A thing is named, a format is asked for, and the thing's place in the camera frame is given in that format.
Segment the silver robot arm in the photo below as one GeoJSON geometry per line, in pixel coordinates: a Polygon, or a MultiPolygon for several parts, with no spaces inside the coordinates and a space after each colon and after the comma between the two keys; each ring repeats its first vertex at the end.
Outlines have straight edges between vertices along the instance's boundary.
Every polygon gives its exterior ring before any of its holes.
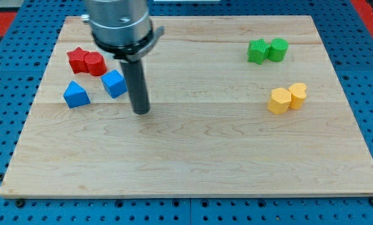
{"type": "Polygon", "coordinates": [[[127,63],[146,56],[164,35],[154,29],[146,0],[85,0],[82,21],[90,25],[96,45],[127,63]]]}

